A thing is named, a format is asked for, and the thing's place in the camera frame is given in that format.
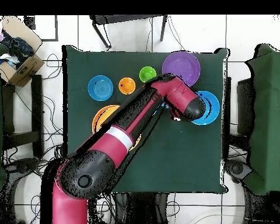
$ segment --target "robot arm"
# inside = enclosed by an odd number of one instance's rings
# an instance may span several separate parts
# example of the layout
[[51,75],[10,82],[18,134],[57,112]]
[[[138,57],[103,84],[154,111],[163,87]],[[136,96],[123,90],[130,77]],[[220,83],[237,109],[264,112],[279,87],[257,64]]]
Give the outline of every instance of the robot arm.
[[153,78],[64,163],[59,175],[62,191],[75,198],[100,194],[163,102],[173,117],[188,121],[205,112],[204,102],[180,78],[172,74]]

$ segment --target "green bowl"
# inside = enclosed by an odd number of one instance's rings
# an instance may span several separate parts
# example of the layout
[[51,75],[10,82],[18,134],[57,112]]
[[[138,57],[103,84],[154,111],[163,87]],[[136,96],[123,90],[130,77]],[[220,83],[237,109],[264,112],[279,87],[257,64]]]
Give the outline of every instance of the green bowl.
[[154,68],[150,66],[143,67],[139,73],[140,80],[144,83],[154,78],[155,76],[156,76],[156,71]]

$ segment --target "cardboard box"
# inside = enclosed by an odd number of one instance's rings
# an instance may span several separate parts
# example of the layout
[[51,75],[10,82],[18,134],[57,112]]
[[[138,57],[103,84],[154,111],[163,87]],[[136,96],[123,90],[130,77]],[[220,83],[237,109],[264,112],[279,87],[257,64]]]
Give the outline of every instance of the cardboard box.
[[29,57],[22,66],[15,70],[7,62],[0,64],[1,78],[12,85],[24,87],[31,77],[44,65],[44,62],[35,55],[37,49],[41,46],[42,40],[24,23],[15,16],[5,16],[3,21],[3,29],[12,38],[19,37],[27,42],[34,51],[34,56]]

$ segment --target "orange bowl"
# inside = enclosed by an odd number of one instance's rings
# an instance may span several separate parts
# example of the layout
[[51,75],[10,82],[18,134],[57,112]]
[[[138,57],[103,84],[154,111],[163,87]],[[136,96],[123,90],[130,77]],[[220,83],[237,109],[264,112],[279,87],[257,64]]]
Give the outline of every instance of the orange bowl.
[[[118,108],[119,105],[110,105],[110,106],[103,107],[101,110],[99,110],[92,121],[92,133],[97,132],[101,128],[102,124],[108,119],[108,117],[111,116]],[[129,151],[131,151],[137,146],[140,139],[141,139],[141,135],[136,140],[135,145],[131,147]]]
[[118,84],[119,90],[125,95],[135,91],[136,83],[132,78],[122,78]]

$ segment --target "chair leg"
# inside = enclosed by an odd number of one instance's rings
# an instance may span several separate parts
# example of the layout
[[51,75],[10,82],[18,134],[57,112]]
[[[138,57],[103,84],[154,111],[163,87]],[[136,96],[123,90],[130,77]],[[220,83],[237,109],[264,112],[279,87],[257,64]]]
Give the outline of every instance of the chair leg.
[[163,16],[163,23],[162,23],[162,31],[161,31],[161,39],[160,41],[163,41],[164,38],[164,31],[165,31],[165,25],[166,25],[166,20],[167,20],[168,15]]
[[92,26],[95,29],[96,33],[99,35],[100,39],[102,40],[102,42],[104,43],[104,45],[106,46],[106,48],[109,48],[109,45],[107,44],[106,40],[104,39],[104,37],[102,36],[100,30],[97,28],[95,22],[92,22]]

